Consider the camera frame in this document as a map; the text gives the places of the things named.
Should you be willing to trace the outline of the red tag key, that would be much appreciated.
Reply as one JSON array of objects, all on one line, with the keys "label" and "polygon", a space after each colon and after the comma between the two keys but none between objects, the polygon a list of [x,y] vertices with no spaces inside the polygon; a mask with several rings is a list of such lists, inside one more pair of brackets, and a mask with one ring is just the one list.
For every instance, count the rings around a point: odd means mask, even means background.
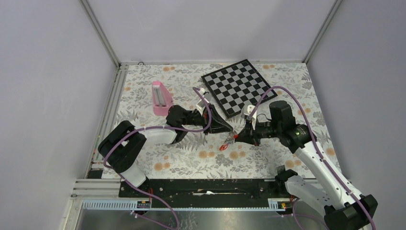
[{"label": "red tag key", "polygon": [[224,151],[224,150],[226,150],[226,149],[228,148],[228,146],[229,146],[229,144],[228,144],[228,143],[225,143],[225,144],[223,144],[222,146],[220,146],[219,150],[220,150],[220,151]]}]

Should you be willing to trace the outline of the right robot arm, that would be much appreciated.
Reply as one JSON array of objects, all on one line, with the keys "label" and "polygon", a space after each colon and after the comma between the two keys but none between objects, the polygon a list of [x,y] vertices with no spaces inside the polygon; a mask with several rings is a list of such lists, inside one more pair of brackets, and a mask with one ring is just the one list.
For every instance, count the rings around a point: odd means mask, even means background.
[{"label": "right robot arm", "polygon": [[258,146],[263,138],[277,138],[308,167],[323,188],[320,190],[293,170],[287,170],[275,177],[275,193],[281,197],[291,194],[305,202],[323,216],[330,230],[374,229],[372,217],[377,208],[376,199],[363,195],[343,176],[321,150],[309,127],[296,123],[286,101],[272,102],[269,108],[271,120],[258,122],[257,108],[244,106],[241,116],[246,124],[235,141]]}]

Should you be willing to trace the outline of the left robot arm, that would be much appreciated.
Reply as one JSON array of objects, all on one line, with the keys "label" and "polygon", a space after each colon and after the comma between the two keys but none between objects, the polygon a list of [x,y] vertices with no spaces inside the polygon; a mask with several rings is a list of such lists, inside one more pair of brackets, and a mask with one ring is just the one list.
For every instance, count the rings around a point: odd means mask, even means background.
[{"label": "left robot arm", "polygon": [[104,158],[104,167],[114,170],[131,183],[130,191],[142,197],[147,194],[149,185],[147,177],[135,162],[140,151],[144,146],[179,143],[189,132],[185,126],[202,127],[201,132],[206,135],[233,131],[212,104],[193,111],[173,105],[163,126],[136,129],[128,120],[121,122],[99,144],[98,152]]}]

